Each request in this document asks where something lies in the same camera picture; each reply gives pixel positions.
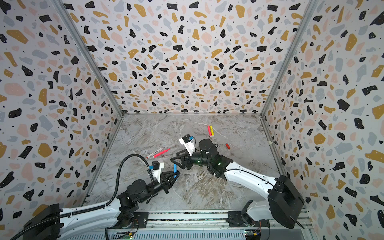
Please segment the yellow highlighter pen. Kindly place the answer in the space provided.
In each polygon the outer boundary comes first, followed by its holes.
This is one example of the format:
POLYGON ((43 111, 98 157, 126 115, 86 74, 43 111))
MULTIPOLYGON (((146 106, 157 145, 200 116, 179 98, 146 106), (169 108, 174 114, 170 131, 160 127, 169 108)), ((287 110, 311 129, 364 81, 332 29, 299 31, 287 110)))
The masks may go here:
POLYGON ((211 137, 214 137, 214 130, 212 125, 210 126, 210 131, 211 131, 211 137))

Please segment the pink highlighter pen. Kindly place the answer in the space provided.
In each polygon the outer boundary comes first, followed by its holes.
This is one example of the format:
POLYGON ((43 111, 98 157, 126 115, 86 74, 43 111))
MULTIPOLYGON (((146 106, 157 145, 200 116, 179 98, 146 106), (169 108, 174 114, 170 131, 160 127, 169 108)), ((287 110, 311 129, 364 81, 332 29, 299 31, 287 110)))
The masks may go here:
POLYGON ((212 137, 211 126, 207 125, 207 129, 208 129, 208 132, 209 132, 209 137, 212 137))

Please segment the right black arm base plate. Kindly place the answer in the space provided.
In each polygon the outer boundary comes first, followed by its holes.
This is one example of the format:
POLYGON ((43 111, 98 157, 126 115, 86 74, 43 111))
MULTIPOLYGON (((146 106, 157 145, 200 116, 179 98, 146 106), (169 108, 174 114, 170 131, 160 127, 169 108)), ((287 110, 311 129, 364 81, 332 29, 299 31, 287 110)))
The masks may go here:
POLYGON ((248 214, 242 214, 241 211, 229 211, 227 223, 229 223, 231 228, 236 227, 249 227, 249 228, 259 228, 259 227, 269 227, 269 220, 260 220, 255 221, 248 216, 248 214))

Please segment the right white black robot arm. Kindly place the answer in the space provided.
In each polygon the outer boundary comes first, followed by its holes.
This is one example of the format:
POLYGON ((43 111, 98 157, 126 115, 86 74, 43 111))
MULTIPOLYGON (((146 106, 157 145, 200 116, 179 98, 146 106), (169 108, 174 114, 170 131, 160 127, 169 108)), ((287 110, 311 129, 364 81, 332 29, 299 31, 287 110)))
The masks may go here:
POLYGON ((298 225, 305 201, 287 176, 275 178, 251 171, 221 155, 210 139, 201 140, 198 148, 194 140, 187 140, 186 137, 179 141, 185 150, 170 159, 173 164, 183 170, 189 170, 194 165, 206 167, 214 177, 242 185, 264 198, 258 203, 247 202, 241 213, 244 224, 274 219, 287 229, 298 225))

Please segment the blue pen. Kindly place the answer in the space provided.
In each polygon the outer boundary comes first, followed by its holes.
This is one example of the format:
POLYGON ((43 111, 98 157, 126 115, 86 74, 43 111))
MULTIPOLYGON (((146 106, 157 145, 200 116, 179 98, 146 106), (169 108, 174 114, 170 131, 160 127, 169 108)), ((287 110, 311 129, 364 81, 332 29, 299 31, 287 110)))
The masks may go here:
POLYGON ((174 173, 177 173, 177 169, 178 167, 177 167, 177 165, 176 164, 174 164, 174 173))

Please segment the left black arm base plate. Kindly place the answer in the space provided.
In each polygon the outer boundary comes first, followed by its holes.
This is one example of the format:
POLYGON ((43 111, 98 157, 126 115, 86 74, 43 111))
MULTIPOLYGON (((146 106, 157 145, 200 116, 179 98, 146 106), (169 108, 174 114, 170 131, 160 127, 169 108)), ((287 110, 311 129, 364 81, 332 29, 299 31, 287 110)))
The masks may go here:
POLYGON ((149 219, 149 212, 133 212, 129 214, 121 213, 113 226, 114 229, 145 229, 149 219))

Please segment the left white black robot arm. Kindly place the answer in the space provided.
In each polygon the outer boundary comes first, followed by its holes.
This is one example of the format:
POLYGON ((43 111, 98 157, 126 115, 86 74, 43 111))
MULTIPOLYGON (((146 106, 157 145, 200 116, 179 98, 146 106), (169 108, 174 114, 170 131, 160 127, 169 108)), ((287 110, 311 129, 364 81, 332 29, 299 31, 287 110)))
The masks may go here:
POLYGON ((100 228, 112 228, 133 219, 139 204, 149 201, 163 191, 166 194, 180 176, 180 172, 163 172, 160 179, 147 184, 136 180, 111 203, 105 201, 79 208, 60 208, 59 204, 46 207, 28 221, 21 232, 24 240, 66 240, 100 228))

